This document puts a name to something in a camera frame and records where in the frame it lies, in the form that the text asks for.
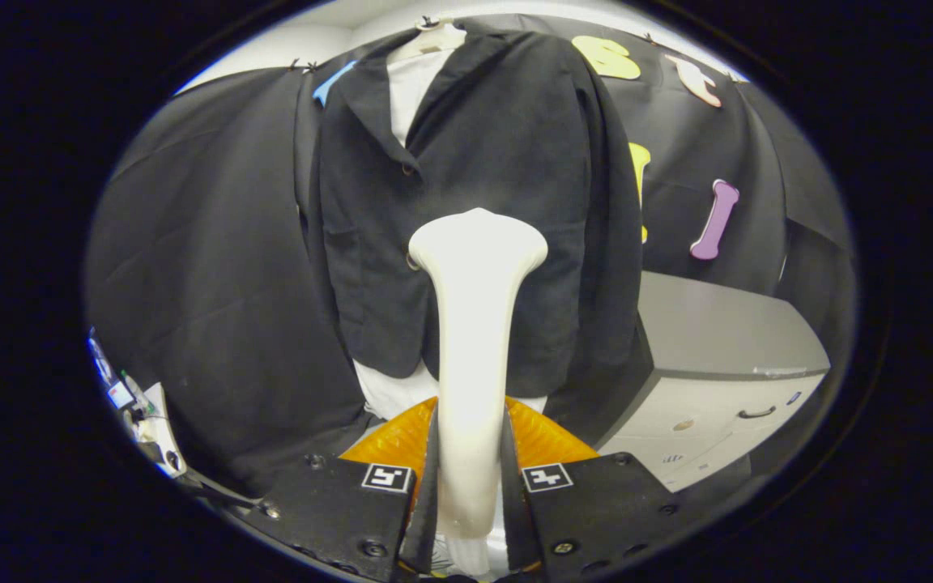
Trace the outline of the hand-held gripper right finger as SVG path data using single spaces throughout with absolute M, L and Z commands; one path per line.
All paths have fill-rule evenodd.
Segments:
M 631 453 L 596 453 L 508 398 L 503 512 L 509 568 L 521 580 L 601 580 L 647 560 L 682 509 Z

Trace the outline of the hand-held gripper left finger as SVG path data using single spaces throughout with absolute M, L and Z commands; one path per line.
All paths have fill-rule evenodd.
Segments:
M 437 400 L 382 424 L 346 453 L 309 453 L 244 516 L 298 560 L 371 582 L 415 582 L 437 530 Z

